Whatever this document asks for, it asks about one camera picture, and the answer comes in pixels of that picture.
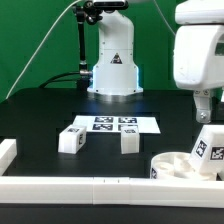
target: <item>green background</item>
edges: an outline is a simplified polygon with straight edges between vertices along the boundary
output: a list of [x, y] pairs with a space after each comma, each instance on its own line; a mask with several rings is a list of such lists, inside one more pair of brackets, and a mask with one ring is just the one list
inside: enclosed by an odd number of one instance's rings
[[[62, 11], [71, 0], [0, 1], [0, 101]], [[174, 31], [174, 14], [181, 0], [157, 0]], [[130, 4], [122, 14], [135, 26], [134, 61], [140, 68], [140, 85], [148, 89], [177, 89], [173, 81], [174, 36], [152, 1]], [[86, 24], [86, 54], [90, 68], [98, 60], [98, 28]], [[15, 91], [38, 87], [54, 75], [77, 71], [79, 46], [76, 18], [70, 10], [55, 27], [43, 48], [17, 84]], [[75, 87], [75, 83], [48, 87]]]

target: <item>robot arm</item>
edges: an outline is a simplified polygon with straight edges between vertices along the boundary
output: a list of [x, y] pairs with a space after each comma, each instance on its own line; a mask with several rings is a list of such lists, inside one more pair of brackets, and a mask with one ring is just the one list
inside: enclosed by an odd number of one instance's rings
[[212, 90], [224, 86], [224, 1], [189, 0], [176, 8], [174, 79], [193, 90], [197, 121], [211, 121]]
[[91, 98], [127, 101], [142, 95], [138, 67], [133, 61], [134, 26], [117, 10], [128, 8], [125, 0], [93, 0], [84, 4], [86, 21], [98, 23], [99, 60], [93, 68]]

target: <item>black table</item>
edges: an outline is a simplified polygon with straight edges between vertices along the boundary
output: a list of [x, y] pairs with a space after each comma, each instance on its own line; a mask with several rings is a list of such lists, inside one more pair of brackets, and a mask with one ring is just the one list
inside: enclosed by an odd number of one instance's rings
[[[215, 103], [213, 123], [223, 124]], [[76, 115], [156, 117], [161, 134], [141, 134], [140, 153], [121, 154], [119, 133], [87, 133], [76, 154], [59, 154], [59, 133]], [[0, 139], [18, 155], [4, 175], [148, 178], [151, 158], [191, 152], [202, 124], [192, 92], [145, 91], [138, 101], [106, 103], [74, 89], [23, 89], [0, 104]], [[129, 205], [0, 205], [2, 223], [222, 223], [223, 209]]]

